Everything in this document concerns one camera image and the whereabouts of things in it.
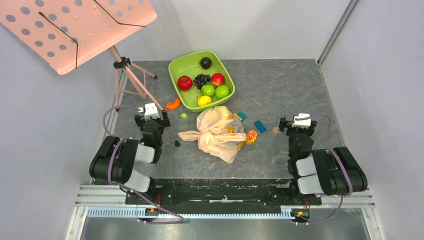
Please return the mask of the beige plastic banana-print bag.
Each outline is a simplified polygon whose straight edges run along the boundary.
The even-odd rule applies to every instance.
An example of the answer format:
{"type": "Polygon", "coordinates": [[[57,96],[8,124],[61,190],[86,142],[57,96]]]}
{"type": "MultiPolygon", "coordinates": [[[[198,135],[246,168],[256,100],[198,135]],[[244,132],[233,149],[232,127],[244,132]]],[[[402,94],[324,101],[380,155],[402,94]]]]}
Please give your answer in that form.
{"type": "Polygon", "coordinates": [[[182,141],[197,142],[198,148],[224,162],[234,162],[247,140],[242,121],[226,106],[216,106],[201,112],[196,118],[196,130],[178,133],[182,141]]]}

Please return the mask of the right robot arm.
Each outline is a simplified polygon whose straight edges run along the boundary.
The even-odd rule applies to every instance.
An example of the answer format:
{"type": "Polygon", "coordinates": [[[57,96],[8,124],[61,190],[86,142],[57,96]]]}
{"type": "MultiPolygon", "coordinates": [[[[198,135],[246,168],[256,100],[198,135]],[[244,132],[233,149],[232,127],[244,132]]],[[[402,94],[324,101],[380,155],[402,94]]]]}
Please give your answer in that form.
{"type": "Polygon", "coordinates": [[[364,192],[368,179],[346,146],[314,148],[313,133],[317,121],[306,113],[292,120],[282,117],[278,129],[288,136],[289,199],[302,204],[309,196],[348,196],[364,192]]]}

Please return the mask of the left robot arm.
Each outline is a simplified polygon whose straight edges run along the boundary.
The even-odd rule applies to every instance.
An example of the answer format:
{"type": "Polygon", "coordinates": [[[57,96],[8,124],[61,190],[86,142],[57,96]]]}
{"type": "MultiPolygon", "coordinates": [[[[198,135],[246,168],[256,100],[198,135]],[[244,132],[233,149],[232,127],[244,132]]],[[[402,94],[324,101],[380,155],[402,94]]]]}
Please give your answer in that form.
{"type": "Polygon", "coordinates": [[[145,204],[153,203],[157,198],[155,181],[134,169],[135,163],[156,164],[162,154],[164,129],[170,120],[165,110],[156,116],[136,115],[135,121],[142,132],[142,139],[122,141],[116,136],[107,136],[90,166],[89,175],[105,182],[112,182],[138,192],[145,204]]]}

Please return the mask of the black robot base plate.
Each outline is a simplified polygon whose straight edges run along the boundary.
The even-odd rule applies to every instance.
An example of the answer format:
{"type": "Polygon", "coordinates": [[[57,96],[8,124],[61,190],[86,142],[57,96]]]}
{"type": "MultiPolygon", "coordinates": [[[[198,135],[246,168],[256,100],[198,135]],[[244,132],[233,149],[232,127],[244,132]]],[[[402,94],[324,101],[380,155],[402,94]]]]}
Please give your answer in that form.
{"type": "Polygon", "coordinates": [[[320,206],[314,194],[295,193],[289,178],[156,178],[143,196],[161,206],[186,202],[241,202],[271,206],[320,206]]]}

